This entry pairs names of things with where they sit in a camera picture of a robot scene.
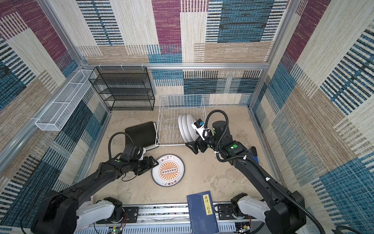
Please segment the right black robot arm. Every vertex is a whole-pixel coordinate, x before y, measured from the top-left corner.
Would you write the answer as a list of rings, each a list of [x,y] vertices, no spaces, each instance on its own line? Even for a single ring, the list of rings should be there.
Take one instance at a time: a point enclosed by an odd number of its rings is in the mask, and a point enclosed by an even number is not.
[[[248,195],[235,197],[233,205],[239,214],[262,221],[273,234],[293,234],[308,219],[321,234],[325,233],[322,225],[307,211],[304,197],[299,192],[291,193],[260,166],[254,159],[253,149],[247,149],[232,139],[225,121],[217,121],[213,129],[208,129],[202,120],[197,120],[186,124],[185,129],[196,135],[192,142],[186,143],[195,154],[212,149],[219,162],[228,162],[234,166],[263,197],[264,201],[253,200]]]

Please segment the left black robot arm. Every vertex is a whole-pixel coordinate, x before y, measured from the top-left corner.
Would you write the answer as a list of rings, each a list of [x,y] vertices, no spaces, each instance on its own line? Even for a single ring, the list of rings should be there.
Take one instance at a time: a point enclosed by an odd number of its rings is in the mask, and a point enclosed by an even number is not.
[[[34,234],[72,234],[78,227],[79,207],[107,184],[128,172],[140,176],[158,166],[152,156],[141,157],[143,151],[133,145],[122,153],[99,164],[97,171],[79,183],[60,192],[48,192],[38,208],[31,225]]]

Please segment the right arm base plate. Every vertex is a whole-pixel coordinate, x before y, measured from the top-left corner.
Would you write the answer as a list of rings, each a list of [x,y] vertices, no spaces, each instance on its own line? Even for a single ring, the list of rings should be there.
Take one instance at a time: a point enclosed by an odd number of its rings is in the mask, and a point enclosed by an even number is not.
[[[253,218],[252,216],[242,214],[235,205],[231,203],[220,203],[214,205],[214,210],[220,220],[243,220]]]

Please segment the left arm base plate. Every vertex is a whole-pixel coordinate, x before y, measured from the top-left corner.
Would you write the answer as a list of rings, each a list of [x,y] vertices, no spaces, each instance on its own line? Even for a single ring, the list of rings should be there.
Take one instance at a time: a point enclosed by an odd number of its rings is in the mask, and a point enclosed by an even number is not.
[[[124,223],[136,223],[138,218],[139,207],[123,206],[120,216],[117,215],[108,219],[102,219],[96,222],[96,224],[124,224]]]

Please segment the black square plate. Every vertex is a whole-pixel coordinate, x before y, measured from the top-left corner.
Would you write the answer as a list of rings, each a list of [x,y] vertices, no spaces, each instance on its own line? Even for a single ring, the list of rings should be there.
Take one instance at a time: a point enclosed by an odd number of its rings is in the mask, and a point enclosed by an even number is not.
[[[155,144],[156,141],[156,126],[154,122],[146,122],[133,127],[125,129],[126,140],[133,143],[135,146],[148,146]]]

